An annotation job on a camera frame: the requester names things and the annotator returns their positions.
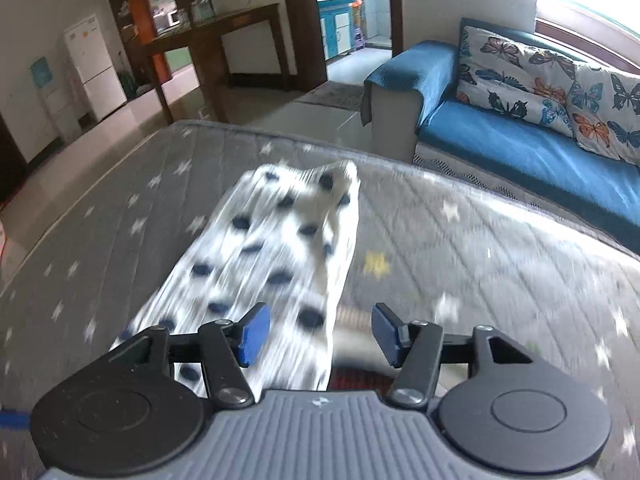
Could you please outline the white navy polka dot garment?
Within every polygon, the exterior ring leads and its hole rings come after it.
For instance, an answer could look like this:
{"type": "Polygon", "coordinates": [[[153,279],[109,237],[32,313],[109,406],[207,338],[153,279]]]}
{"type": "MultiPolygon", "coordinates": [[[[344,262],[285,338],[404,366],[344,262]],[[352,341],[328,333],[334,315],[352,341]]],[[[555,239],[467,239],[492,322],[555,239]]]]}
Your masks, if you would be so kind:
{"type": "Polygon", "coordinates": [[[267,340],[243,370],[254,396],[266,389],[326,389],[337,305],[357,240],[359,189],[348,160],[244,172],[115,341],[152,325],[194,333],[266,304],[267,340]]]}

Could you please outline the grey quilted star table cover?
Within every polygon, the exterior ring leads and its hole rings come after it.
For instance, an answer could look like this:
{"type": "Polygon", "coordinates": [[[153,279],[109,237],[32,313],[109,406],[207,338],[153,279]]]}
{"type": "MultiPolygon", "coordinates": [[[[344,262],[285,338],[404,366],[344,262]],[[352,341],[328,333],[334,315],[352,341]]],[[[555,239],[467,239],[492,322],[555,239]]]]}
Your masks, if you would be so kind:
{"type": "MultiPolygon", "coordinates": [[[[265,164],[337,148],[207,122],[153,134],[97,183],[1,287],[1,403],[29,410],[107,351],[160,288],[224,192],[265,164]]],[[[359,153],[360,221],[340,301],[351,340],[383,301],[450,333],[490,324],[605,400],[607,479],[639,474],[639,261],[472,186],[359,153]]]]}

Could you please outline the blue sofa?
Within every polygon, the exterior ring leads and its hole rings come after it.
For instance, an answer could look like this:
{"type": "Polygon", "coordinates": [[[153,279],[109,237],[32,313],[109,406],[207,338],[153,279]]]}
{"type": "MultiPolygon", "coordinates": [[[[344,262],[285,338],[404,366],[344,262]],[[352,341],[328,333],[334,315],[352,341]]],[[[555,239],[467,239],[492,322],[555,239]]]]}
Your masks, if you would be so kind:
{"type": "Polygon", "coordinates": [[[376,151],[584,222],[637,250],[639,165],[583,150],[574,130],[569,138],[458,101],[465,25],[551,49],[576,64],[612,67],[528,32],[464,18],[455,44],[420,42],[367,76],[360,116],[376,151]]]}

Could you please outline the butterfly print cushion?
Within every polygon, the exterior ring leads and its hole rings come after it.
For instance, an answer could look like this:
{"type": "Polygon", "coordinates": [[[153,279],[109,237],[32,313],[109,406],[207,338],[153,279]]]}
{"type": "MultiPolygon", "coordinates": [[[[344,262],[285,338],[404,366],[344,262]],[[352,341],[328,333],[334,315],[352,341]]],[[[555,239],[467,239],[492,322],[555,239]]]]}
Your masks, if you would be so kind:
{"type": "Polygon", "coordinates": [[[576,63],[471,25],[462,27],[458,58],[458,101],[525,120],[569,138],[572,123],[566,98],[576,63]]]}
{"type": "Polygon", "coordinates": [[[577,144],[586,151],[639,165],[639,76],[577,63],[566,109],[577,144]]]}

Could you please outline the white refrigerator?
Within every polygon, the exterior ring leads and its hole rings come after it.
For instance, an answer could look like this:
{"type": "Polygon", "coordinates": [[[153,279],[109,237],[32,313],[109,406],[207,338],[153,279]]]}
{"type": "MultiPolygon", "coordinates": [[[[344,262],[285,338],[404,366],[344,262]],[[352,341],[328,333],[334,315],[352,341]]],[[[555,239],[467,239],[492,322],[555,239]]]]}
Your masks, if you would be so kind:
{"type": "Polygon", "coordinates": [[[98,18],[92,14],[64,32],[64,42],[98,122],[127,102],[98,18]]]}

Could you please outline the dark wooden console table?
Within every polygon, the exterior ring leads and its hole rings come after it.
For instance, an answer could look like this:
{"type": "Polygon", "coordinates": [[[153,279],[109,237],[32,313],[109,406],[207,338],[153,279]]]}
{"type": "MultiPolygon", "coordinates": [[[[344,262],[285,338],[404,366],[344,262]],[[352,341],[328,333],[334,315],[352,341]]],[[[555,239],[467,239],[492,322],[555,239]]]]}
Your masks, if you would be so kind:
{"type": "Polygon", "coordinates": [[[292,75],[288,67],[279,6],[277,3],[253,6],[245,10],[233,11],[199,22],[176,32],[168,32],[142,46],[142,63],[149,74],[151,84],[160,100],[163,116],[170,124],[175,121],[167,102],[163,84],[154,68],[153,58],[168,51],[187,48],[205,105],[218,122],[226,122],[224,109],[224,88],[228,84],[240,86],[266,86],[284,91],[291,89],[292,75]],[[222,37],[238,30],[266,22],[269,24],[274,48],[276,49],[280,73],[257,74],[254,76],[234,74],[229,70],[222,37]]]}

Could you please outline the dark wooden shelf unit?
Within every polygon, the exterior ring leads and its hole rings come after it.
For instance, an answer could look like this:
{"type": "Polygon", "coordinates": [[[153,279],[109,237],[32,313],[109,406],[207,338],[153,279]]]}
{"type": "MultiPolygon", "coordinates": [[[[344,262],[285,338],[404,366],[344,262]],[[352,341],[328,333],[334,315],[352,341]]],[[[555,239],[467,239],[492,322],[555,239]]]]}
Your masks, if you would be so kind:
{"type": "Polygon", "coordinates": [[[124,50],[119,57],[126,65],[118,78],[130,100],[151,88],[142,60],[142,47],[156,37],[178,32],[211,18],[210,0],[108,0],[124,50]]]}

